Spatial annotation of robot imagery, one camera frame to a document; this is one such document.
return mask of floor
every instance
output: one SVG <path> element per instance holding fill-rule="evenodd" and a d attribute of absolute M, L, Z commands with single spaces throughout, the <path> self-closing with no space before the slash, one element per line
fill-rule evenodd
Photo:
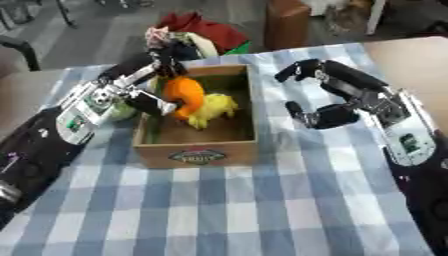
<path fill-rule="evenodd" d="M 30 4 L 31 12 L 36 17 L 33 22 L 17 26 L 9 32 L 0 30 L 0 34 L 30 42 L 43 69 L 108 64 L 143 50 L 145 30 L 168 12 L 199 11 L 207 19 L 232 24 L 253 42 L 253 52 L 263 51 L 266 0 L 155 1 L 153 7 L 123 9 L 118 0 L 106 0 L 104 7 L 93 0 L 66 0 L 70 16 L 79 26 L 73 29 L 62 20 L 55 1 L 44 0 L 42 7 Z M 370 37 L 362 33 L 334 36 L 328 32 L 323 18 L 314 17 L 309 27 L 307 45 L 402 38 L 408 32 L 429 24 L 433 17 L 448 20 L 448 8 L 420 2 L 407 4 L 393 18 L 385 20 L 377 34 Z"/>

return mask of wooden stool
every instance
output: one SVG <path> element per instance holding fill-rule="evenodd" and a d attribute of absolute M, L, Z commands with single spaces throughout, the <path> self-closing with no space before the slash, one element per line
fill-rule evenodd
<path fill-rule="evenodd" d="M 266 7 L 264 44 L 268 50 L 304 45 L 311 8 L 300 0 L 269 0 Z"/>

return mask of clothing pile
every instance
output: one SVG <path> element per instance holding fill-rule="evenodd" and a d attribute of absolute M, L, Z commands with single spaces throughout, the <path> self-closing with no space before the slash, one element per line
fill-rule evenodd
<path fill-rule="evenodd" d="M 202 19 L 198 13 L 170 13 L 146 33 L 148 49 L 171 48 L 178 60 L 195 60 L 225 54 L 248 39 L 229 25 Z"/>

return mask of red cloth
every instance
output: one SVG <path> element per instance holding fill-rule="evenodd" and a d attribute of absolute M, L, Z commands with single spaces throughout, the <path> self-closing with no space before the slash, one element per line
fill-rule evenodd
<path fill-rule="evenodd" d="M 163 17 L 157 28 L 168 26 L 170 31 L 193 32 L 205 37 L 215 44 L 220 54 L 232 50 L 244 42 L 247 38 L 229 25 L 219 24 L 213 21 L 203 20 L 196 12 L 178 16 L 170 13 Z"/>

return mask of box label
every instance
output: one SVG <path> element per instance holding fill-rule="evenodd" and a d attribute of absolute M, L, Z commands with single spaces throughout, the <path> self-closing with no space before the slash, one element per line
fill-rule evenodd
<path fill-rule="evenodd" d="M 196 164 L 196 165 L 206 165 L 212 161 L 222 160 L 227 156 L 224 153 L 205 149 L 205 150 L 191 150 L 191 151 L 180 151 L 170 155 L 168 158 L 171 160 Z"/>

